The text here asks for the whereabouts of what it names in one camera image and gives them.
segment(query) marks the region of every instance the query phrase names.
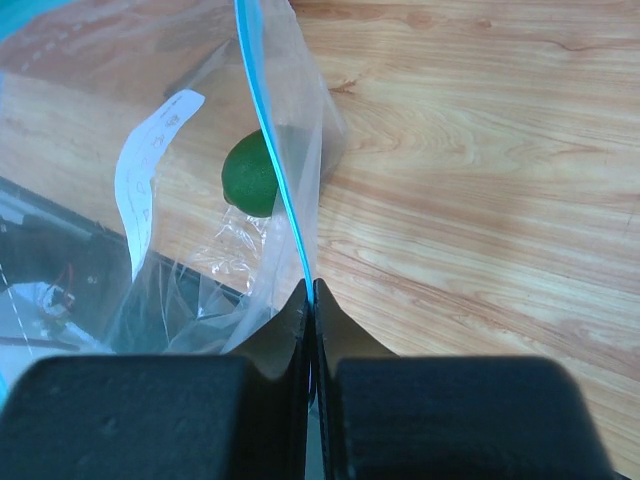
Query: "ziplock bag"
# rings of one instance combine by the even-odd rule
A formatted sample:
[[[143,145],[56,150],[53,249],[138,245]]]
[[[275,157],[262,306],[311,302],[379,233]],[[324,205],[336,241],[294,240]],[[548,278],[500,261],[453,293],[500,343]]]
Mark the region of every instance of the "ziplock bag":
[[[225,353],[312,278],[346,129],[286,0],[75,1],[5,39],[0,72],[9,382],[42,355]],[[266,219],[220,181],[259,128]]]

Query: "wooden surface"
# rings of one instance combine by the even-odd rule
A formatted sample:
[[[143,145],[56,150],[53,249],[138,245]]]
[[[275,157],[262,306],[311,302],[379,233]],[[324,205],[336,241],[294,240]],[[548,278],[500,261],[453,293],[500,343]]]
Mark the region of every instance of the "wooden surface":
[[[402,354],[557,359],[640,477],[640,1],[293,3],[351,130],[319,226],[344,308]],[[180,71],[211,48],[177,43],[154,53]],[[165,84],[124,93],[144,64],[103,66],[80,93],[55,52],[12,57],[0,175],[121,231],[114,159]],[[217,232],[221,160],[256,126],[234,117],[237,73],[199,87],[216,109],[159,171],[154,246],[176,259]]]

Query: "plastic bag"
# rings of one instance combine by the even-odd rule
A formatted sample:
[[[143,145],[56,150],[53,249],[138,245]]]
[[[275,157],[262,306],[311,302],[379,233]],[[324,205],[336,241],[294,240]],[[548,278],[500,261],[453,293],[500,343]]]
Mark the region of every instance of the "plastic bag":
[[[4,40],[0,75],[10,383],[42,355],[225,353],[312,278],[345,127],[286,0],[75,1]],[[220,182],[258,128],[268,219]]]

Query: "lime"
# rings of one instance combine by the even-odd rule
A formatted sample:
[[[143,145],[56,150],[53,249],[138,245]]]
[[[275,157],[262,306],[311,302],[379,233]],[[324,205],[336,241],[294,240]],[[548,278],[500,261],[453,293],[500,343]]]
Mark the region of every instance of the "lime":
[[[247,215],[271,216],[278,180],[262,130],[244,137],[227,155],[222,166],[222,191],[227,203]]]

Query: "white label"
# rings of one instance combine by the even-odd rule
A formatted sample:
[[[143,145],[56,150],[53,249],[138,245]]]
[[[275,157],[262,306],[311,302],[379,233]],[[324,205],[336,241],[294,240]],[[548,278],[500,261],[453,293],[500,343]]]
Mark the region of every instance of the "white label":
[[[131,281],[135,281],[151,244],[156,165],[180,128],[204,104],[204,97],[182,90],[138,125],[122,147],[114,179],[116,203],[124,225]]]

